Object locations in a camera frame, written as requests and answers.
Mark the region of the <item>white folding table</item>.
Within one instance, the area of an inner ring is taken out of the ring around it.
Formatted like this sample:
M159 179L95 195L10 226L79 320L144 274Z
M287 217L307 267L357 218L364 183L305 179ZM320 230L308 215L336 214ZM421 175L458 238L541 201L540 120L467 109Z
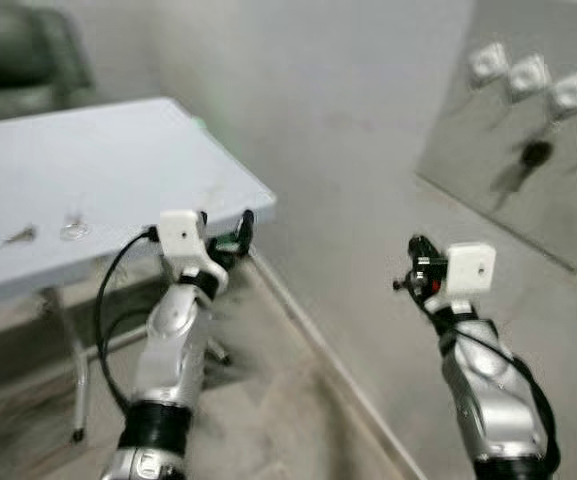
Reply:
M151 227L165 210L204 210L207 233L233 232L246 209L273 218L276 196L177 101L115 102L0 122L0 302L59 291ZM70 212L90 233L63 241ZM36 225L35 242L1 247Z

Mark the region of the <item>dark green leather sofa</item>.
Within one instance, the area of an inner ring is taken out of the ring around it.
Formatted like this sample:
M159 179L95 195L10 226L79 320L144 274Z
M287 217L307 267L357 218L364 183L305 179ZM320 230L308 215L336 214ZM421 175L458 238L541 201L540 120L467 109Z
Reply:
M81 33L54 6L0 0L0 120L99 100Z

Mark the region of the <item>shiny metal wall panel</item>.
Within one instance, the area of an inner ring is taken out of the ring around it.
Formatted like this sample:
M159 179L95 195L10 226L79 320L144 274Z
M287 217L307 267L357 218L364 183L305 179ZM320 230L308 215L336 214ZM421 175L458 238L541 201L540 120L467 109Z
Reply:
M562 119L549 114L550 86L516 104L508 100L506 77L471 90L467 55L492 42L506 46L509 68L527 55L543 55L553 84L577 72L577 3L476 0L419 174L577 269L577 114ZM522 168L522 148L532 141L553 143L553 155L538 168Z

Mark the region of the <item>white wall skirting strip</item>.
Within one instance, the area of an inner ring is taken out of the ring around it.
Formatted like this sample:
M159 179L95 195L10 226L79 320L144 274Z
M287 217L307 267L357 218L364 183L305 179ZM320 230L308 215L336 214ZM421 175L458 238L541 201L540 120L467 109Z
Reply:
M256 247L250 251L250 262L259 271L262 282L273 293L276 302L283 307L294 328L305 339L308 348L320 358L326 381L332 385L334 392L340 397L340 403L347 408L353 421L366 431L372 442L378 445L381 453L387 457L390 465L399 472L403 480L426 480L424 472L408 456L401 440L385 425L380 413L355 380L355 376L330 346L323 332L317 328L317 324L310 317L310 312L294 297L282 276Z

